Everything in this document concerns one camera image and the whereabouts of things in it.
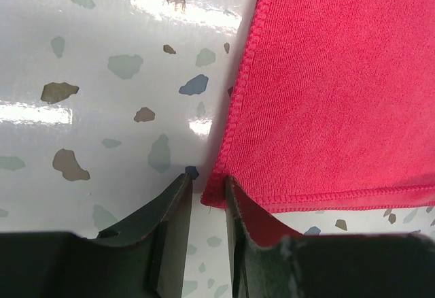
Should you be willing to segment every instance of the ribbed fabric texture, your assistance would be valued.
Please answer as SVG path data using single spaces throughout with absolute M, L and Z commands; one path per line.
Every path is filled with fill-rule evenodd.
M 435 0 L 258 0 L 202 202 L 435 204 Z

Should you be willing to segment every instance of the speckled tabletop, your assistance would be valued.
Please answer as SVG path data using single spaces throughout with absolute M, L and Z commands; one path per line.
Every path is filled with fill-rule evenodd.
M 195 175 L 183 297 L 230 297 L 199 203 L 256 0 L 0 0 L 0 231 L 95 237 Z M 278 214 L 312 235 L 422 232 L 432 208 Z

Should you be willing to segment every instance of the black plastic part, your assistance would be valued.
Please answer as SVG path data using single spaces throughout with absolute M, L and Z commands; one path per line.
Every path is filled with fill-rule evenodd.
M 2 233 L 0 297 L 181 297 L 191 204 L 182 174 L 96 239 Z
M 435 245 L 422 235 L 301 235 L 226 180 L 236 298 L 433 298 Z

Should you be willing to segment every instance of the terrazzo surface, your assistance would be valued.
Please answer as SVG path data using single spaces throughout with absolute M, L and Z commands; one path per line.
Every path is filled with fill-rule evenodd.
M 199 203 L 256 0 L 0 0 L 0 231 L 85 237 L 194 178 L 183 297 L 230 297 Z M 417 232 L 433 208 L 278 214 L 309 234 Z

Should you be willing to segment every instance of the blue speckle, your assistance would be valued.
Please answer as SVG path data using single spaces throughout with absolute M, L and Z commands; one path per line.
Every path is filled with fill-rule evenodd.
M 196 167 L 192 167 L 192 166 L 186 167 L 185 172 L 186 173 L 190 173 L 190 175 L 192 176 L 193 180 L 195 180 L 195 179 L 197 179 L 199 177 L 199 172 L 196 169 Z
M 179 93 L 184 95 L 201 94 L 205 92 L 209 78 L 203 74 L 197 75 L 195 78 L 189 80 L 186 85 L 179 88 Z
M 320 234 L 320 229 L 317 227 L 311 227 L 310 229 L 308 229 L 307 232 L 304 233 L 304 235 L 319 235 Z

